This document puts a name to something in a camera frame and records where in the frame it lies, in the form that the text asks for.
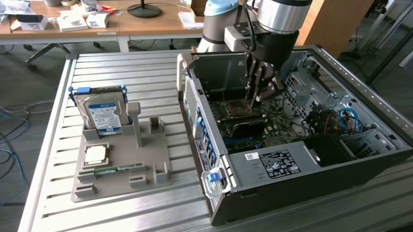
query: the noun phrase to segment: chair wheel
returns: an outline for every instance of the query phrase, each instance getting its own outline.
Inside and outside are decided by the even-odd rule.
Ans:
[[[37,65],[29,64],[29,65],[26,66],[26,68],[29,69],[29,71],[36,71],[36,70],[37,70]]]
[[[93,42],[93,46],[94,46],[96,48],[101,48],[100,43],[97,43],[97,42]]]
[[[24,48],[26,51],[32,51],[32,50],[33,50],[33,47],[32,47],[30,45],[26,45],[26,44],[22,45],[22,48]]]

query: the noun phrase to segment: office chair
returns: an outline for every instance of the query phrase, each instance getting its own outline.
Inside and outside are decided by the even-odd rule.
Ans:
[[[100,48],[100,44],[97,42],[93,42],[93,46],[96,48]],[[28,51],[32,51],[33,50],[33,47],[30,45],[22,45],[24,49],[28,50]],[[57,47],[60,48],[66,54],[70,53],[70,51],[65,48],[65,46],[60,43],[49,43],[46,44],[41,49],[40,51],[36,52],[36,54],[32,55],[32,57],[28,58],[28,60],[25,61],[26,63],[26,68],[30,70],[30,71],[36,71],[37,70],[37,65],[32,64],[32,62],[38,58],[41,57],[53,47]]]

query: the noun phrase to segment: green circuit board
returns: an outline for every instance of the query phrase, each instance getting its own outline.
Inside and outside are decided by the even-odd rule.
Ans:
[[[300,136],[300,132],[292,130],[290,120],[280,111],[279,101],[279,98],[271,99],[251,109],[243,100],[209,102],[229,154],[290,143]],[[249,131],[241,129],[239,131],[244,132],[245,136],[235,135],[233,127],[243,123],[259,125],[252,136],[248,135]]]

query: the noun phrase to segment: cardboard box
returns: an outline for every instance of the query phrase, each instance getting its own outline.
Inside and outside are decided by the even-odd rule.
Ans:
[[[44,15],[16,15],[22,30],[44,30],[48,20]]]
[[[60,16],[57,23],[61,32],[88,29],[88,25],[81,16]]]
[[[85,19],[85,23],[90,28],[105,28],[108,25],[109,15],[108,13],[89,14]]]

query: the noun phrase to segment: desk lamp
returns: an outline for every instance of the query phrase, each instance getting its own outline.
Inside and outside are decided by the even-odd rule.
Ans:
[[[144,0],[140,0],[140,4],[128,7],[128,13],[137,18],[152,18],[157,16],[161,11],[156,6],[144,4]]]

